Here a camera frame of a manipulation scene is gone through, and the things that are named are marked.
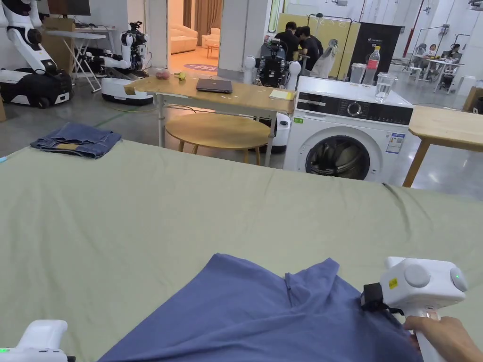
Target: human hand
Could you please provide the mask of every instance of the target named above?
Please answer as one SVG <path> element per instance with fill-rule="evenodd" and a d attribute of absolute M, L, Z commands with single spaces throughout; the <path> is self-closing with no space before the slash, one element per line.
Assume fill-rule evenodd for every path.
<path fill-rule="evenodd" d="M 423 333 L 447 362 L 483 362 L 483 353 L 456 318 L 442 317 L 441 320 L 434 320 L 409 316 L 403 327 Z"/>

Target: plastic bottle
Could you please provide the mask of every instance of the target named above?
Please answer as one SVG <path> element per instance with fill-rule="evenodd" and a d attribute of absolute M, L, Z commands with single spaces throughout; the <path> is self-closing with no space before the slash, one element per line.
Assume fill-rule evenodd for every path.
<path fill-rule="evenodd" d="M 374 52 L 370 55 L 369 62 L 367 62 L 366 75 L 364 76 L 362 84 L 374 85 L 374 76 L 379 67 L 379 61 L 381 60 L 380 50 L 380 46 L 374 47 Z"/>

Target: sofa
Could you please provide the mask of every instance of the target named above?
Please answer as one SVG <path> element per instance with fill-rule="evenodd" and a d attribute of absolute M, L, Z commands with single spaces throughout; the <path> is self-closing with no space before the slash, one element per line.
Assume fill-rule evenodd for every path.
<path fill-rule="evenodd" d="M 170 25 L 171 54 L 191 52 L 196 49 L 198 32 L 183 25 Z"/>
<path fill-rule="evenodd" d="M 213 40 L 220 44 L 220 29 L 218 28 L 211 28 L 210 33 L 208 35 L 201 36 L 201 47 L 208 48 L 206 41 Z"/>

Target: monitor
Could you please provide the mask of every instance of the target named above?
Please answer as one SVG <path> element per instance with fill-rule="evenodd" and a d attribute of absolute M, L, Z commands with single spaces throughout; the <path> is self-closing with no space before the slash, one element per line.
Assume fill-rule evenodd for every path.
<path fill-rule="evenodd" d="M 47 0 L 50 14 L 90 16 L 89 0 Z"/>

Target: washing machine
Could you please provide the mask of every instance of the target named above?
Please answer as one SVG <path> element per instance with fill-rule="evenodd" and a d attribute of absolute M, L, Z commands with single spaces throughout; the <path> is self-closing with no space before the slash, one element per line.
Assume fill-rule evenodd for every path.
<path fill-rule="evenodd" d="M 375 86 L 300 77 L 284 169 L 389 182 L 413 105 Z"/>

